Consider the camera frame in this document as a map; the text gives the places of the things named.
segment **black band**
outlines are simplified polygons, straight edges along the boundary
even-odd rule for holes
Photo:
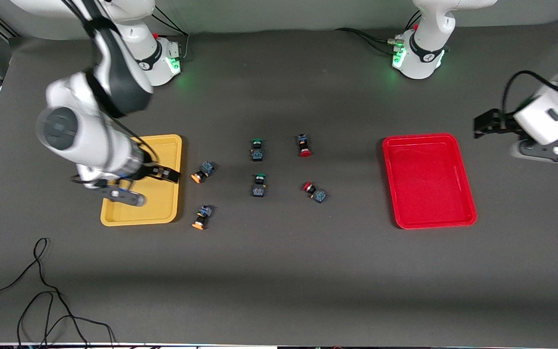
[[[86,75],[87,84],[89,85],[89,88],[92,89],[93,96],[96,97],[96,102],[98,102],[98,105],[108,115],[114,117],[115,119],[123,117],[124,113],[122,113],[120,109],[115,106],[115,104],[111,100],[111,97],[109,97],[105,89],[100,86],[100,83],[93,75],[93,68],[86,69],[84,73]]]
[[[155,65],[156,62],[161,58],[162,55],[162,45],[160,42],[156,42],[155,52],[148,58],[144,60],[136,60],[139,63],[139,67],[143,70],[150,70]]]
[[[105,28],[115,31],[118,35],[120,34],[115,24],[113,24],[113,22],[111,22],[109,18],[105,18],[103,16],[84,22],[83,28],[87,32],[87,35],[89,35],[89,37],[91,38],[94,37],[94,33],[97,32],[99,29],[105,29]]]
[[[428,51],[427,49],[420,48],[415,41],[415,33],[412,33],[412,35],[410,36],[409,44],[410,49],[412,49],[412,51],[416,53],[417,56],[419,56],[419,59],[423,63],[434,61],[434,59],[438,57],[438,55],[440,55],[440,53],[443,51],[442,47],[437,49],[436,51]]]

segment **gray table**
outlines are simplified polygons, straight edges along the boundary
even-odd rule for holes
[[[458,29],[449,44],[439,71],[410,81],[350,33],[196,35],[183,75],[124,121],[182,135],[185,174],[221,167],[204,185],[185,177],[177,221],[107,228],[100,199],[34,131],[45,87],[84,68],[89,45],[23,40],[0,95],[0,287],[50,237],[48,280],[120,342],[558,347],[558,165],[513,159],[513,135],[471,134],[511,74],[558,73],[558,24]],[[518,81],[510,104],[536,87]],[[309,159],[296,156],[300,132]],[[472,227],[394,226],[381,139],[430,132],[458,138]],[[248,160],[255,137],[263,163]],[[248,196],[256,172],[265,199]],[[299,190],[308,180],[328,202]],[[204,232],[190,227],[200,204],[217,206]],[[0,295],[0,342],[40,289],[34,271]],[[46,304],[27,316],[33,340]],[[79,342],[70,323],[59,340]]]

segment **plastic tray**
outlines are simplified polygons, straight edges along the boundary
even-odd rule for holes
[[[142,139],[158,154],[161,165],[180,172],[182,139],[179,135],[146,136]],[[133,191],[143,194],[146,204],[135,207],[103,199],[100,221],[107,227],[169,223],[178,213],[179,187],[178,184],[148,177],[136,181]]]
[[[397,225],[419,229],[475,223],[477,212],[455,137],[387,137],[383,153]]]

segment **red tray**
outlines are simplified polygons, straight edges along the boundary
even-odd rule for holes
[[[475,203],[455,137],[387,137],[383,153],[397,225],[419,229],[475,223]]]

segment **yellow tray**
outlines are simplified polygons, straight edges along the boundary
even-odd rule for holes
[[[155,150],[160,165],[180,172],[182,139],[179,135],[146,136],[142,139]],[[159,181],[150,177],[136,181],[133,191],[145,196],[146,204],[135,207],[103,199],[100,221],[107,227],[169,223],[173,221],[178,212],[179,187],[179,184]]]

